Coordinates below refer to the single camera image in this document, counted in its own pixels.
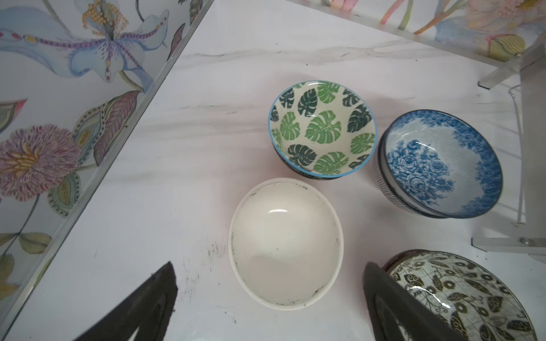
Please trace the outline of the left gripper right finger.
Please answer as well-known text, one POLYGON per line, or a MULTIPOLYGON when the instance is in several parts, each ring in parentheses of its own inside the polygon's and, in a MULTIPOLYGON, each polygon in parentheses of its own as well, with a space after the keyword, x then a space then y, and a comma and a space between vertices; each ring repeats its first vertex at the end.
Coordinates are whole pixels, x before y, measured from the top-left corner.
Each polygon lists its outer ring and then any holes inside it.
POLYGON ((442 319, 402 288, 381 267, 368 262, 362 277, 363 292, 376 340, 465 340, 442 319))

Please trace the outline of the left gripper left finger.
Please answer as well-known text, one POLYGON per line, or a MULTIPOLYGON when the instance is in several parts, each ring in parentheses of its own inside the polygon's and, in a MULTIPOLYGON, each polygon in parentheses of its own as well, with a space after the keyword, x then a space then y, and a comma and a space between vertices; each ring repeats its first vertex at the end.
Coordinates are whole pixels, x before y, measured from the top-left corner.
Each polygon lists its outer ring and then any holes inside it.
POLYGON ((169 261, 78 340, 163 340, 178 287, 169 261))

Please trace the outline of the black floral pattern bowl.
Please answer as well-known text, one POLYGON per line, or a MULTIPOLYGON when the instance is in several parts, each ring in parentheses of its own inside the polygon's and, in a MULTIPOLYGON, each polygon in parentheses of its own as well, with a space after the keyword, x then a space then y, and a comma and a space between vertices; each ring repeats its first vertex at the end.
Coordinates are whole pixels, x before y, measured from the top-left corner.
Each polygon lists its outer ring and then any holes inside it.
POLYGON ((408 250, 384 270, 466 340, 536 340, 535 328, 509 288, 489 270, 443 251, 408 250))

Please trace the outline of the orange white bowl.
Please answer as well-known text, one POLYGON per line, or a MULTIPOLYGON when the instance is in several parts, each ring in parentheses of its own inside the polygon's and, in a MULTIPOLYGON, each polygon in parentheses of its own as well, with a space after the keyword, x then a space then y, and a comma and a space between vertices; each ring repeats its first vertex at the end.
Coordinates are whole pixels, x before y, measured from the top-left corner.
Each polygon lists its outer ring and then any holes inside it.
POLYGON ((250 297, 268 308, 295 311, 334 285, 344 234, 322 193, 297 179, 274 178, 240 201, 227 247, 234 275, 250 297))

